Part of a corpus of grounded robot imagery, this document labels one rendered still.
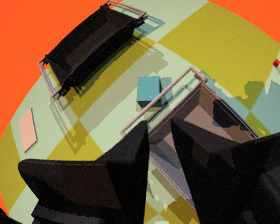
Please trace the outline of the small teal block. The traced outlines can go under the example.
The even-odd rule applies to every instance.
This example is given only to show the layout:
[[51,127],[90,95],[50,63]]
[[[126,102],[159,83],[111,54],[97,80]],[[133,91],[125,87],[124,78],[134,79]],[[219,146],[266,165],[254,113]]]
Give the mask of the small teal block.
[[[137,77],[136,103],[139,104],[140,108],[145,108],[160,93],[160,76]],[[161,98],[152,107],[161,107]]]

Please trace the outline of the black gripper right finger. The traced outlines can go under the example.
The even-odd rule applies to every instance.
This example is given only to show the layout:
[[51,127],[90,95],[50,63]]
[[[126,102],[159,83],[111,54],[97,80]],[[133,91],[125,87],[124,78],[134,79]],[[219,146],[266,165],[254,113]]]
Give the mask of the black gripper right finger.
[[245,143],[171,118],[171,136],[200,224],[222,224],[255,169],[280,159],[280,132]]

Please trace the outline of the pink flat rectangular panel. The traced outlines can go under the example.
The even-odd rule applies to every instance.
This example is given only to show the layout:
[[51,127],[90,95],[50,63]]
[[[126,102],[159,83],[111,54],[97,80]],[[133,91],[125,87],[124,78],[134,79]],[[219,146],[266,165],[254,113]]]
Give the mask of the pink flat rectangular panel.
[[27,109],[24,116],[19,119],[19,127],[22,149],[26,152],[37,141],[32,108]]

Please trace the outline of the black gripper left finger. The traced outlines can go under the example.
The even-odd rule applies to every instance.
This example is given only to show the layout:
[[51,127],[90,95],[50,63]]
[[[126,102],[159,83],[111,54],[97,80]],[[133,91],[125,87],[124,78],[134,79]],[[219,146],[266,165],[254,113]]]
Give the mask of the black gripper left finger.
[[95,161],[25,158],[17,168],[36,198],[104,206],[117,224],[144,223],[149,134],[140,121]]

